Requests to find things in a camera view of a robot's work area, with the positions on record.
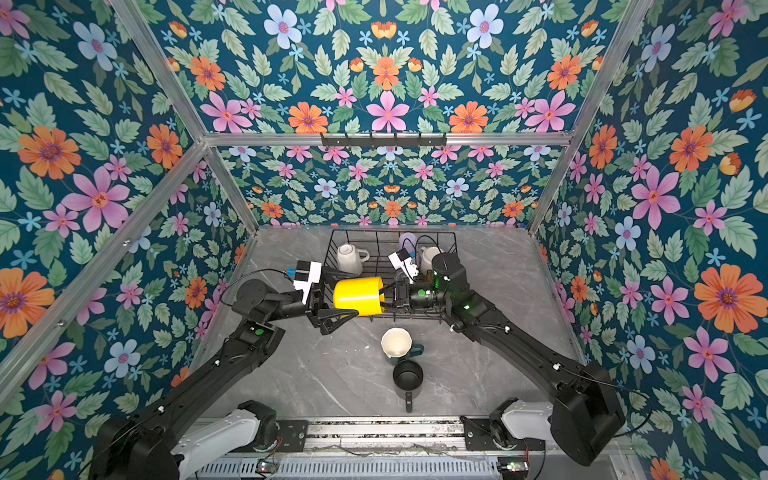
blue floral wallpaper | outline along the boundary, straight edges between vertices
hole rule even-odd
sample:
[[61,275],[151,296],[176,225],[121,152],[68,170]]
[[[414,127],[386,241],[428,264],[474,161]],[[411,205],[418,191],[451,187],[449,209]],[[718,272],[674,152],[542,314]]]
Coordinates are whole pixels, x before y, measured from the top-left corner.
[[538,231],[654,480],[768,476],[766,2],[649,15]]
[[0,478],[78,478],[110,415],[182,382],[247,240],[200,162],[0,415]]
[[190,140],[103,2],[2,0],[0,78],[2,359]]

wire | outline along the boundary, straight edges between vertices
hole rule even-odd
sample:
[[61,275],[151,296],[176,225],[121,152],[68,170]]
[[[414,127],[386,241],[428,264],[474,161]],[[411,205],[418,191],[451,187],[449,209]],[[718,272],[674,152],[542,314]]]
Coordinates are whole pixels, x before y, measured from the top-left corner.
[[[235,280],[232,280],[232,281],[229,283],[229,285],[227,285],[227,288],[225,288],[225,289],[224,289],[224,290],[221,292],[221,294],[219,295],[219,298],[223,299],[223,298],[224,298],[224,294],[225,294],[225,293],[227,292],[227,290],[229,290],[229,289],[230,289],[230,287],[232,287],[232,285],[234,285],[235,283],[239,282],[239,281],[240,281],[240,280],[242,280],[243,278],[246,278],[246,277],[248,277],[248,276],[250,276],[250,275],[253,275],[254,273],[259,273],[259,272],[277,272],[277,273],[282,273],[282,274],[283,274],[283,276],[284,276],[284,277],[286,277],[286,279],[288,279],[288,280],[290,281],[290,277],[288,276],[288,272],[283,272],[282,270],[278,270],[277,268],[259,268],[258,270],[254,270],[253,272],[249,272],[249,273],[246,273],[245,275],[240,275],[240,276],[239,276],[239,277],[237,277]],[[221,302],[221,303],[223,303],[223,304],[224,304],[224,305],[226,305],[226,306],[232,306],[232,304],[231,304],[231,303],[227,303],[227,302],[225,302],[224,300],[220,300],[220,302]]]

yellow plastic cup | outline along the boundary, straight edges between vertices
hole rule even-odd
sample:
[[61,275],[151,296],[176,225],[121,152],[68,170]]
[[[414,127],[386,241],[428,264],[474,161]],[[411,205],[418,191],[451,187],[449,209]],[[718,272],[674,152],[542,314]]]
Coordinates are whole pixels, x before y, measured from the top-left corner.
[[342,280],[333,291],[333,306],[357,310],[360,316],[381,315],[384,313],[381,305],[384,294],[379,295],[379,290],[383,286],[384,281],[380,276]]

black wire dish rack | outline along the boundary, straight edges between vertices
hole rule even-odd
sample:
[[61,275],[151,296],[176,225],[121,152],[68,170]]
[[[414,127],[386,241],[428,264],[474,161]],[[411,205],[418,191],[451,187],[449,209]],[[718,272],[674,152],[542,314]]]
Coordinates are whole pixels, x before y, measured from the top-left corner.
[[[362,263],[362,273],[360,277],[380,276],[384,285],[395,281],[395,275],[400,270],[395,270],[389,262],[389,255],[400,248],[400,236],[404,233],[413,233],[416,235],[415,251],[420,254],[421,247],[438,247],[445,253],[458,253],[458,244],[456,243],[456,234],[447,231],[427,230],[420,233],[418,230],[409,232],[402,229],[393,230],[334,230],[331,232],[331,238],[326,250],[326,258],[323,266],[338,269],[339,261],[336,258],[339,247],[345,243],[355,247],[367,250],[370,258]],[[424,280],[424,276],[419,271],[419,275],[414,279],[417,282]],[[325,283],[323,285],[323,296],[328,305],[333,305],[333,289],[335,283]],[[397,313],[384,309],[382,315],[376,317],[390,318],[392,321],[401,319],[440,319],[439,312],[434,313]]]

white cup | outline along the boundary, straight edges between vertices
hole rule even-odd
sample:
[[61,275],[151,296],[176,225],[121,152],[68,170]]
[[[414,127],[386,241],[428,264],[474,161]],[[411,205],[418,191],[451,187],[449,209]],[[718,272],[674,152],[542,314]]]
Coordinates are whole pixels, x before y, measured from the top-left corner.
[[[360,258],[361,253],[364,253],[366,256]],[[362,273],[362,262],[365,262],[370,257],[368,250],[357,248],[349,243],[344,243],[336,252],[336,259],[339,261],[339,270],[347,273],[354,273],[355,275],[360,275]]]
[[442,253],[442,250],[438,247],[422,247],[421,251],[422,264],[419,269],[422,271],[422,274],[426,275],[427,272],[432,269],[432,259],[435,258],[438,253]]

